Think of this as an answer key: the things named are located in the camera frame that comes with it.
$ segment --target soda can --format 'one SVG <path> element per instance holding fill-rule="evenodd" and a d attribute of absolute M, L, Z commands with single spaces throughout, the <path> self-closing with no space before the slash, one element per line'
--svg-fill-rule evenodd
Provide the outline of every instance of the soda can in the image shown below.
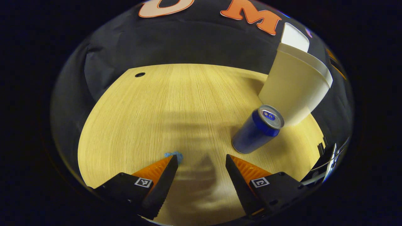
<path fill-rule="evenodd" d="M 255 109 L 232 138 L 233 148 L 248 154 L 268 143 L 285 124 L 281 114 L 269 105 Z"/>

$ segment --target black fabric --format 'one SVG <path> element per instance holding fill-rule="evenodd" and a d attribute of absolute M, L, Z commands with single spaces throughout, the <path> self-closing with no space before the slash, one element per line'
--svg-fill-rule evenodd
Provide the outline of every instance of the black fabric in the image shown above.
<path fill-rule="evenodd" d="M 158 64 L 214 64 L 268 74 L 285 22 L 308 37 L 305 27 L 275 9 L 251 1 L 257 10 L 270 10 L 282 20 L 276 35 L 256 24 L 220 14 L 231 0 L 196 0 L 187 9 L 155 18 L 138 16 L 141 5 L 109 21 L 85 39 L 71 55 L 56 82 L 51 103 L 54 139 L 70 167 L 79 173 L 77 147 L 85 121 L 107 88 L 127 69 Z M 171 6 L 177 0 L 163 0 Z M 351 130 L 350 92 L 331 69 L 325 45 L 312 33 L 309 53 L 330 68 L 333 84 L 313 111 L 328 143 L 342 143 Z"/>

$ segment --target blue sponge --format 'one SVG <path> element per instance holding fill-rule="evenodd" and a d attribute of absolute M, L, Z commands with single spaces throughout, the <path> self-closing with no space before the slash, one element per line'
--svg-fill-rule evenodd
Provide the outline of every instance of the blue sponge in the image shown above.
<path fill-rule="evenodd" d="M 165 153 L 165 158 L 171 156 L 171 155 L 177 155 L 177 162 L 180 165 L 181 161 L 183 161 L 183 155 L 180 152 L 173 152 L 173 153 Z"/>

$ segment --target letter m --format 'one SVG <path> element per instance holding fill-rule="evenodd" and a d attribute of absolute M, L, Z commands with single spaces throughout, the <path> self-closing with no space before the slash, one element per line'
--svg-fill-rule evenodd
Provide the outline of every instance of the letter m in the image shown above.
<path fill-rule="evenodd" d="M 242 20 L 243 17 L 240 15 L 242 10 L 249 24 L 262 20 L 257 23 L 257 27 L 271 35 L 276 34 L 276 26 L 282 19 L 271 11 L 258 11 L 249 0 L 232 0 L 227 10 L 221 11 L 221 15 L 235 20 Z"/>

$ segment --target round table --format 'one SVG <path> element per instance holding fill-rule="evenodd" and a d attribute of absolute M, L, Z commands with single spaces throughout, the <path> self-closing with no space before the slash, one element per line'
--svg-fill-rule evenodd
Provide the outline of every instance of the round table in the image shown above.
<path fill-rule="evenodd" d="M 78 163 L 85 183 L 96 188 L 119 172 L 132 174 L 178 151 L 184 159 L 155 221 L 204 226 L 244 216 L 226 154 L 300 181 L 324 143 L 310 114 L 251 154 L 233 149 L 231 137 L 261 105 L 258 93 L 266 78 L 205 64 L 127 70 L 96 103 L 81 133 Z"/>

